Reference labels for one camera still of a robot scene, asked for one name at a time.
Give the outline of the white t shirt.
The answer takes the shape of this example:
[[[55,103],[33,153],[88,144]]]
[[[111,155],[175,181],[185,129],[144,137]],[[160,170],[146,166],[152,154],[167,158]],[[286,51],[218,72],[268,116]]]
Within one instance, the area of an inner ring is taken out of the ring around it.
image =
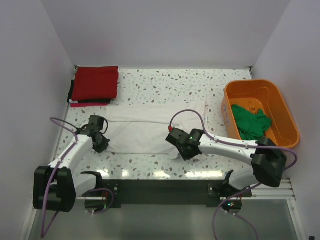
[[[129,106],[107,106],[105,118],[110,140],[108,151],[116,154],[169,155],[178,158],[178,150],[166,141],[168,126],[190,133],[201,129],[200,118],[208,123],[209,105],[198,102],[176,102]]]

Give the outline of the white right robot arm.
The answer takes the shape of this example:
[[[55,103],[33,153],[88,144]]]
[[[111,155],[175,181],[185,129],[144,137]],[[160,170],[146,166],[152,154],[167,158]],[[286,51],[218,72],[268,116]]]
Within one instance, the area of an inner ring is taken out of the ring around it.
[[[187,133],[172,128],[165,140],[178,150],[185,161],[198,155],[215,155],[245,163],[246,167],[228,171],[224,180],[213,186],[217,194],[225,197],[233,197],[256,184],[278,188],[287,163],[287,156],[283,151],[266,137],[259,141],[237,140],[200,129],[192,129]]]

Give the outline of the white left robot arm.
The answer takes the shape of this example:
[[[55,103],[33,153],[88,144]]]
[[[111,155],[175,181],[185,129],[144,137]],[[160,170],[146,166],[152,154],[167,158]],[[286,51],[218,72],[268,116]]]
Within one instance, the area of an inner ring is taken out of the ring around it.
[[[104,190],[99,172],[83,171],[80,176],[74,172],[81,160],[90,151],[102,153],[110,140],[105,137],[108,121],[97,115],[89,117],[88,124],[72,131],[73,138],[68,147],[47,166],[39,166],[34,172],[33,207],[68,213],[78,197],[90,193],[99,196]]]

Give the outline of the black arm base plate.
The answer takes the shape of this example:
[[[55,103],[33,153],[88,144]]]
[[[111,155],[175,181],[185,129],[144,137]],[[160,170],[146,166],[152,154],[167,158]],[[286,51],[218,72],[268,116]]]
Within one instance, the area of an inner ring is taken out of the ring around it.
[[[88,192],[87,207],[100,208],[103,203],[112,208],[123,205],[204,205],[217,207],[221,198],[239,193],[225,180],[104,180],[103,187],[112,191]]]

